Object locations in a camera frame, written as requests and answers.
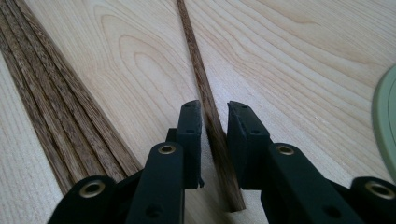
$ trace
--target clamp jaw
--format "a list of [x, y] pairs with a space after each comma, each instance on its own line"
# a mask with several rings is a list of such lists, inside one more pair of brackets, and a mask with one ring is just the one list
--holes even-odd
[[[239, 187], [261, 190], [269, 223], [396, 223], [396, 187], [358, 177], [350, 189], [323, 177], [303, 152], [273, 143], [247, 105], [230, 102], [227, 145]], [[184, 104], [176, 129], [154, 146], [144, 170], [120, 183], [79, 181], [49, 223], [183, 223], [184, 189], [201, 179], [201, 109]]]

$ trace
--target metal grommet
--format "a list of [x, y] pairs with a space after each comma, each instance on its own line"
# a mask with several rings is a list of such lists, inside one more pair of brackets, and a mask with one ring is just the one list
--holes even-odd
[[290, 147], [280, 146], [280, 147], [277, 147], [276, 149], [280, 154], [283, 154], [283, 155], [290, 156], [290, 155], [294, 154], [294, 150]]
[[395, 192], [393, 190], [375, 182], [375, 181], [369, 181], [367, 182], [364, 187], [366, 187], [372, 194], [375, 196], [378, 196], [380, 198], [386, 199], [386, 200], [392, 200], [395, 198]]
[[79, 191], [79, 196], [83, 198], [92, 198], [102, 193], [105, 189], [105, 183], [101, 180], [93, 180], [85, 184]]
[[172, 154], [176, 151], [174, 146], [163, 146], [158, 149], [161, 154]]

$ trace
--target zebrawood strip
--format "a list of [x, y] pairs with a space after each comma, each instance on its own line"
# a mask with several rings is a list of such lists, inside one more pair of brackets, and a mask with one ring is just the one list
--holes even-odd
[[63, 193], [88, 175], [141, 169], [24, 2], [0, 8], [2, 51]]
[[192, 30], [191, 21], [186, 5], [184, 4], [184, 0], [177, 0], [177, 5], [180, 18], [183, 23], [184, 34], [189, 46], [197, 86], [201, 95], [201, 101], [205, 112], [205, 127], [209, 138], [213, 161], [219, 175], [221, 189], [223, 190], [223, 195], [229, 205], [230, 211], [240, 211], [246, 207], [229, 157], [226, 136], [221, 127], [219, 113], [206, 76], [201, 53], [198, 49], [198, 44]]

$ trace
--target wood grain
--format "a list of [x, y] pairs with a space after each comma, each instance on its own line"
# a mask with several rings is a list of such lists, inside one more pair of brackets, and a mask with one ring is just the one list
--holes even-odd
[[[176, 1], [26, 3], [144, 164], [151, 147], [163, 141], [169, 127], [176, 127], [180, 106], [199, 97]], [[331, 180], [344, 186], [360, 175], [390, 180], [375, 144], [371, 101], [377, 81], [396, 63], [395, 1], [185, 3], [224, 128], [226, 104], [243, 102], [254, 109], [274, 141], [300, 148]], [[5, 95], [0, 97], [1, 110], [6, 113], [18, 103], [9, 97], [15, 90], [1, 91]], [[29, 124], [21, 126], [19, 115], [7, 119], [1, 123], [2, 131], [31, 134], [25, 131]], [[46, 173], [45, 167], [38, 166], [42, 161], [33, 156], [30, 163], [20, 160], [21, 153], [10, 158], [12, 151], [5, 148], [21, 143], [3, 139], [0, 150], [7, 157], [0, 158], [0, 170], [6, 174], [1, 177], [0, 206], [6, 210], [0, 211], [4, 211], [0, 222], [43, 223], [52, 208], [41, 204], [55, 205], [60, 193], [25, 191], [29, 187], [25, 182], [55, 179], [38, 174]], [[185, 223], [266, 223], [258, 191], [243, 191], [244, 211], [222, 212], [210, 149], [206, 141], [202, 146], [205, 187], [186, 192]], [[29, 147], [31, 154], [40, 150]], [[38, 175], [20, 175], [33, 165], [37, 168], [32, 174]], [[40, 213], [29, 216], [36, 219], [20, 212], [35, 209]]]
[[81, 84], [60, 60], [26, 5], [22, 1], [18, 5], [14, 1], [2, 1], [0, 8], [6, 61], [10, 67], [17, 65], [23, 74], [20, 77], [17, 69], [11, 70], [11, 73], [17, 73], [14, 75], [17, 86], [25, 84], [24, 87], [30, 89], [19, 88], [21, 94], [30, 95], [25, 104], [28, 111], [33, 109], [29, 112], [31, 119], [37, 119], [37, 112], [40, 112], [38, 119], [46, 121], [35, 123], [37, 134], [45, 135], [39, 137], [41, 143], [48, 144], [48, 138], [55, 140], [61, 158], [53, 157], [56, 151], [51, 151], [54, 149], [51, 145], [44, 148], [49, 160], [55, 159], [51, 164], [55, 173], [61, 175], [57, 178], [62, 179], [59, 183], [63, 192], [88, 175], [109, 175], [120, 181], [136, 172], [139, 163], [118, 140]]
[[183, 23], [187, 45], [189, 46], [197, 87], [201, 96], [207, 137], [209, 138], [213, 162], [215, 163], [219, 175], [221, 191], [227, 201], [229, 210], [231, 212], [240, 211], [246, 209], [245, 202], [241, 190], [239, 189], [236, 173], [227, 150], [226, 135], [221, 127], [215, 98], [210, 89], [209, 80], [206, 76], [204, 63], [202, 62], [201, 53], [197, 41], [195, 40], [194, 31], [192, 30], [189, 13], [186, 9], [184, 0], [177, 0], [177, 5]]

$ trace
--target light wood board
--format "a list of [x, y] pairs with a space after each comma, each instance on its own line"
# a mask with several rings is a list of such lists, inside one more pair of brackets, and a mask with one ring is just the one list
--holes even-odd
[[[144, 164], [151, 147], [176, 127], [180, 106], [198, 98], [176, 1], [26, 2]], [[378, 80], [396, 63], [395, 1], [186, 5], [223, 127], [226, 103], [240, 101], [275, 142], [300, 148], [331, 180], [345, 186], [360, 175], [390, 180], [374, 139], [371, 102]], [[0, 222], [45, 222], [60, 191], [4, 63], [1, 71], [8, 82], [1, 83]], [[258, 191], [244, 191], [247, 210], [221, 212], [203, 146], [206, 185], [188, 191], [186, 223], [265, 223]]]

